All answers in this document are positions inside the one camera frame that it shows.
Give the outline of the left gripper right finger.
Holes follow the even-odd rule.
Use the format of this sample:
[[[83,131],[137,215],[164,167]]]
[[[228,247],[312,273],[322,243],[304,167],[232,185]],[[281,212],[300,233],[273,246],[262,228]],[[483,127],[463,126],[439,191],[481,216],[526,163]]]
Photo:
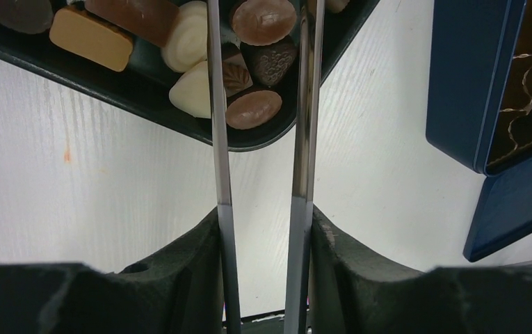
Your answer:
[[[314,333],[532,333],[532,267],[417,271],[371,250],[318,209],[311,250]]]

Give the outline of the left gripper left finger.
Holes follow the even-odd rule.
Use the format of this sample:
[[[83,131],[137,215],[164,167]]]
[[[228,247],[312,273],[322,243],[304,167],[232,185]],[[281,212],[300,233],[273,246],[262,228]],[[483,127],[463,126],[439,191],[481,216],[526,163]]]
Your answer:
[[[219,333],[216,211],[119,273],[80,263],[0,264],[0,333]]]

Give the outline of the blue chocolate box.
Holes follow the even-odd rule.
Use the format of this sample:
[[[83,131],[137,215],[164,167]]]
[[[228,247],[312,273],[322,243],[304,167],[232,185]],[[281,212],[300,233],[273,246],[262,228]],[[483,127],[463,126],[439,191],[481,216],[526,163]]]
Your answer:
[[[426,139],[473,171],[532,168],[532,1],[436,1]]]

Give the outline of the silver metal tongs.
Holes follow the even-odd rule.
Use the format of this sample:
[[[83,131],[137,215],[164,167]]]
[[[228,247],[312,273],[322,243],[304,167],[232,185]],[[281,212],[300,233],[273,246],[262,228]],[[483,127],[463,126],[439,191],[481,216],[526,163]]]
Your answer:
[[[299,77],[284,332],[306,333],[324,1],[300,2]],[[218,1],[207,3],[208,78],[218,224],[228,333],[241,332]]]

